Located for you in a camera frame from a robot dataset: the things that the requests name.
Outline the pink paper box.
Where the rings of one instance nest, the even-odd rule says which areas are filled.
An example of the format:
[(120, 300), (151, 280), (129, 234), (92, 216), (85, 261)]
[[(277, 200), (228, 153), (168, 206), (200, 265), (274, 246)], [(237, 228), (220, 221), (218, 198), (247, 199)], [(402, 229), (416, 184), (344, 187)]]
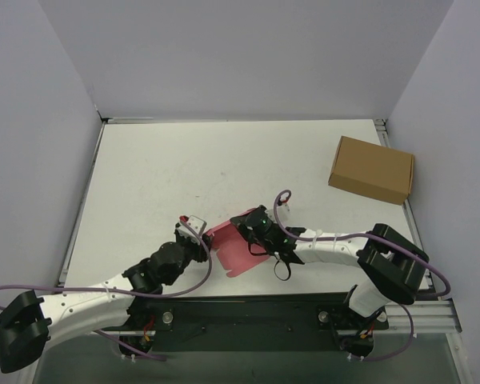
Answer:
[(209, 229), (206, 235), (211, 237), (212, 250), (228, 278), (236, 278), (270, 258), (269, 255), (252, 255), (247, 241), (229, 220)]

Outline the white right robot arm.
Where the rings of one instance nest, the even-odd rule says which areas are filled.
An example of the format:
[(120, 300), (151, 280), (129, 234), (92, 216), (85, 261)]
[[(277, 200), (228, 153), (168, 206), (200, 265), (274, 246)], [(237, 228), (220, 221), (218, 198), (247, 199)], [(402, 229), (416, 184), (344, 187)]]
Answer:
[(358, 267), (366, 276), (351, 290), (346, 305), (367, 318), (389, 302), (411, 305), (418, 296), (430, 258), (399, 232), (377, 223), (360, 234), (322, 233), (284, 227), (276, 213), (259, 206), (230, 219), (247, 247), (262, 248), (290, 266), (311, 263)]

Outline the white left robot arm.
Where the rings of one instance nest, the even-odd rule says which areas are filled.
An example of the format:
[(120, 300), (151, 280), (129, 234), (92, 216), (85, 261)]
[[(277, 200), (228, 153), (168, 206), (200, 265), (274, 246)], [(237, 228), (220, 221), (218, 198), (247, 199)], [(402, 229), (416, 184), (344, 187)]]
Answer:
[(37, 288), (20, 293), (0, 312), (0, 370), (13, 373), (37, 361), (52, 346), (96, 330), (126, 324), (144, 326), (150, 298), (164, 298), (191, 262), (210, 260), (206, 222), (182, 217), (175, 240), (163, 243), (138, 264), (88, 287), (56, 288), (42, 295)]

